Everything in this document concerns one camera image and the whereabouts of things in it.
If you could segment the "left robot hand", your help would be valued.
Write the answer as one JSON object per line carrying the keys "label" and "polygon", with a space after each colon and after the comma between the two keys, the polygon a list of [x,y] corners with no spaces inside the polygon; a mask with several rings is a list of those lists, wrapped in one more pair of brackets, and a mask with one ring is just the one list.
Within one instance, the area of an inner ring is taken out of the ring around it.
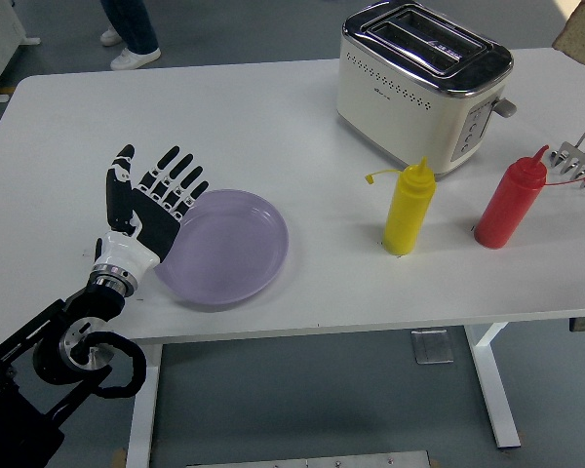
{"label": "left robot hand", "polygon": [[192,154],[172,147],[138,183],[131,168],[135,149],[126,145],[106,174],[106,215],[109,231],[97,245],[90,276],[110,277],[135,288],[145,272],[169,254],[180,222],[206,191],[204,168]]}

